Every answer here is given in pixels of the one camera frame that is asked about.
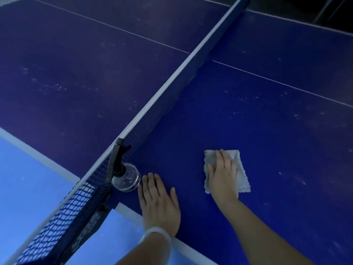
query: bottle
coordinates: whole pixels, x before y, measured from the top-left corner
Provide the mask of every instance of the bottle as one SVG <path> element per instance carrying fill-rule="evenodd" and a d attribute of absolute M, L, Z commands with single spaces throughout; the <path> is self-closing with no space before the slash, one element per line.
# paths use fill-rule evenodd
<path fill-rule="evenodd" d="M 131 146 L 124 147 L 124 140 L 118 138 L 110 154 L 106 183 L 123 192 L 132 191 L 140 183 L 141 175 L 135 165 L 129 162 L 121 162 L 122 155 L 130 150 Z"/>

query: white bracelet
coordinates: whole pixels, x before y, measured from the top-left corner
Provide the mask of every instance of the white bracelet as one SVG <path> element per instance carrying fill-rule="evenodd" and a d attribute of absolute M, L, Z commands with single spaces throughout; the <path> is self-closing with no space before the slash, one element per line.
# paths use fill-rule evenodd
<path fill-rule="evenodd" d="M 168 242 L 168 245 L 169 245 L 169 255 L 168 255 L 168 260 L 169 260 L 169 257 L 170 257 L 170 253 L 172 252 L 172 239 L 171 237 L 169 236 L 169 234 L 162 228 L 160 227 L 152 227 L 152 228 L 149 228 L 147 231 L 144 232 L 141 240 L 140 240 L 140 243 L 148 236 L 150 235 L 151 233 L 153 232 L 157 232 L 161 235 L 163 235 L 163 237 L 166 239 L 166 241 Z"/>

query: gray rag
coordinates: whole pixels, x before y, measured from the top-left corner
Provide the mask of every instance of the gray rag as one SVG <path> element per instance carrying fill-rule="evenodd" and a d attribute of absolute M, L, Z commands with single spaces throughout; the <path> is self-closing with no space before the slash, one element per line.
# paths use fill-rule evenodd
<path fill-rule="evenodd" d="M 241 163 L 241 160 L 240 160 L 240 152 L 238 150 L 228 150 L 228 151 L 226 151 L 226 153 L 229 154 L 229 156 L 235 161 L 236 165 L 238 166 L 238 169 L 236 170 L 236 186 L 238 188 L 238 192 L 250 192 L 250 184 L 247 180 L 243 164 Z M 207 194 L 209 194 L 210 188 L 208 185 L 209 176 L 208 176 L 207 165 L 211 164 L 213 167 L 216 167 L 216 153 L 215 153 L 215 151 L 206 150 L 204 160 L 205 160 L 205 165 L 203 167 L 203 170 L 206 174 L 205 192 Z"/>

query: person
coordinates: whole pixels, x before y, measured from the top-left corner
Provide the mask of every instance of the person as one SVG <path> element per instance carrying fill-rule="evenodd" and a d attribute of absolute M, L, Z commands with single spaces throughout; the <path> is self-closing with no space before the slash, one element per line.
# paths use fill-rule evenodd
<path fill-rule="evenodd" d="M 240 200 L 236 187 L 235 162 L 223 151 L 216 151 L 216 167 L 208 166 L 209 187 L 218 208 L 233 226 L 241 247 L 251 265 L 313 264 L 289 243 L 272 231 Z M 173 238 L 180 226 L 180 209 L 175 188 L 167 194 L 157 174 L 149 173 L 138 186 L 145 230 L 159 227 Z M 148 234 L 116 265 L 165 265 L 170 254 L 168 236 Z"/>

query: person's right arm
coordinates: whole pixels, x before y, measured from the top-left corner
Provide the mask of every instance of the person's right arm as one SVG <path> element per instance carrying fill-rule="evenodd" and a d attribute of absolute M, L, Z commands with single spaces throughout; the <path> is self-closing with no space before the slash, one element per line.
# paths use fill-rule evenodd
<path fill-rule="evenodd" d="M 236 164 L 229 155 L 216 151 L 216 167 L 208 166 L 211 195 L 232 224 L 251 265 L 298 265 L 313 263 L 272 231 L 238 200 Z"/>

